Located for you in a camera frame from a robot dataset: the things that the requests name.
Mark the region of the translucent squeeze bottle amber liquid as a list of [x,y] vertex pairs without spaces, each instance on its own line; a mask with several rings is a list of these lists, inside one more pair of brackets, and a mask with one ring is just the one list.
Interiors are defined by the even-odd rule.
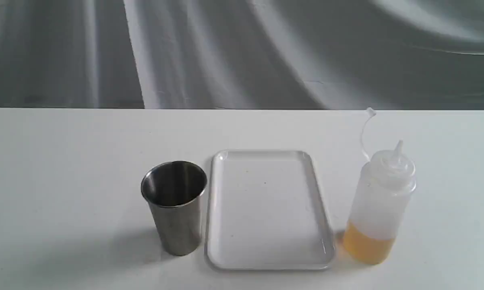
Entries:
[[343,247],[358,262],[377,265],[391,252],[407,205],[416,189],[416,167],[404,154],[403,141],[392,150],[365,149],[360,131],[360,148],[366,163],[360,176],[343,234]]

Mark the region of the stainless steel cup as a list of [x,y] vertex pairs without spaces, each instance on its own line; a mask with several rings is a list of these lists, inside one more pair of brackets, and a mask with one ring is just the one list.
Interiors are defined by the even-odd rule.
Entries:
[[141,195],[170,255],[188,255],[202,242],[201,197],[207,182],[205,171],[185,160],[159,164],[141,180]]

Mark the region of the white plastic tray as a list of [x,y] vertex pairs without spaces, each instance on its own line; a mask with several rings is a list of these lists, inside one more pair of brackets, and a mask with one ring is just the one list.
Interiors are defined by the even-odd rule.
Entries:
[[215,154],[205,253],[221,270],[330,268],[335,235],[311,156],[300,150]]

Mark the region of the grey backdrop cloth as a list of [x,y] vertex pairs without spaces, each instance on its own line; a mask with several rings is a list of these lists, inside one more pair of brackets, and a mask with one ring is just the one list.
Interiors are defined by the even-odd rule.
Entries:
[[0,0],[0,107],[484,110],[484,0]]

